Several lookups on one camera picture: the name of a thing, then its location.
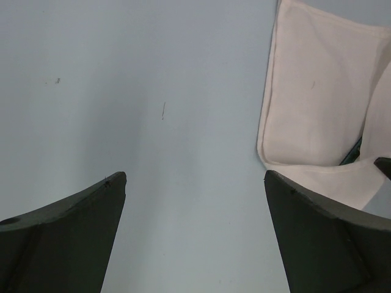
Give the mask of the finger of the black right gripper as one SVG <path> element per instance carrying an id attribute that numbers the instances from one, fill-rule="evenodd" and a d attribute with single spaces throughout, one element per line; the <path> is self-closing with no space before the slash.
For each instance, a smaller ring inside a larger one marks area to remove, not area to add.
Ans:
<path id="1" fill-rule="evenodd" d="M 379 157 L 374 161 L 374 165 L 388 178 L 391 179 L 391 158 Z"/>

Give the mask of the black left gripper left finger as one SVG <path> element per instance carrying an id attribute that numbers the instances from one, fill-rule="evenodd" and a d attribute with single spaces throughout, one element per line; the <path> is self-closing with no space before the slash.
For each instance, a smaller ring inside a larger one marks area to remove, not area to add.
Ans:
<path id="1" fill-rule="evenodd" d="M 125 204 L 125 172 L 1 221 L 1 292 L 100 292 Z"/>

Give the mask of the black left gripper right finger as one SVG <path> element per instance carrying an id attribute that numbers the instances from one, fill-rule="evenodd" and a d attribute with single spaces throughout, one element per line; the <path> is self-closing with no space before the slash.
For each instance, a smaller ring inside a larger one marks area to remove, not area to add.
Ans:
<path id="1" fill-rule="evenodd" d="M 390 220 L 275 171 L 265 191 L 290 292 L 390 292 Z"/>

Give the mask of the teal handled table knife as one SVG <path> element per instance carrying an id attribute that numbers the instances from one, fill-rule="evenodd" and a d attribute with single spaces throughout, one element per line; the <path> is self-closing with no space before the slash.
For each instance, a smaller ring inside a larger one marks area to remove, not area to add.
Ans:
<path id="1" fill-rule="evenodd" d="M 348 165 L 354 163 L 360 156 L 360 148 L 362 144 L 362 137 L 360 137 L 353 147 L 349 150 L 347 155 L 343 158 L 339 165 Z"/>

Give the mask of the white cloth napkin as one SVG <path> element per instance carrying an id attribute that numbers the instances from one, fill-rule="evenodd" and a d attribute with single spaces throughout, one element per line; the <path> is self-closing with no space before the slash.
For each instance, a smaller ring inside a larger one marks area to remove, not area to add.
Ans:
<path id="1" fill-rule="evenodd" d="M 339 165 L 362 137 L 360 156 Z M 257 150 L 268 170 L 356 209 L 384 187 L 390 157 L 390 29 L 280 1 Z"/>

